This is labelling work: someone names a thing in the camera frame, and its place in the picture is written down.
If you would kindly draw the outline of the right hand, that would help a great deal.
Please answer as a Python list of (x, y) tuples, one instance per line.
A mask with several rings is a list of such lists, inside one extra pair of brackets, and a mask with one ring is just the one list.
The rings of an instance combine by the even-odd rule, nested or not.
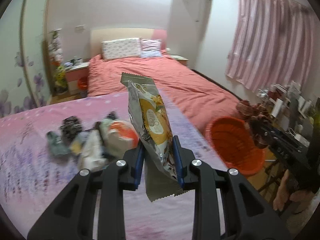
[(289, 170), (286, 170), (273, 200), (273, 209), (274, 211), (283, 211), (285, 204), (291, 201), (298, 203), (298, 207), (293, 211), (293, 214), (297, 215), (310, 205), (314, 196), (312, 191), (298, 190), (295, 177)]

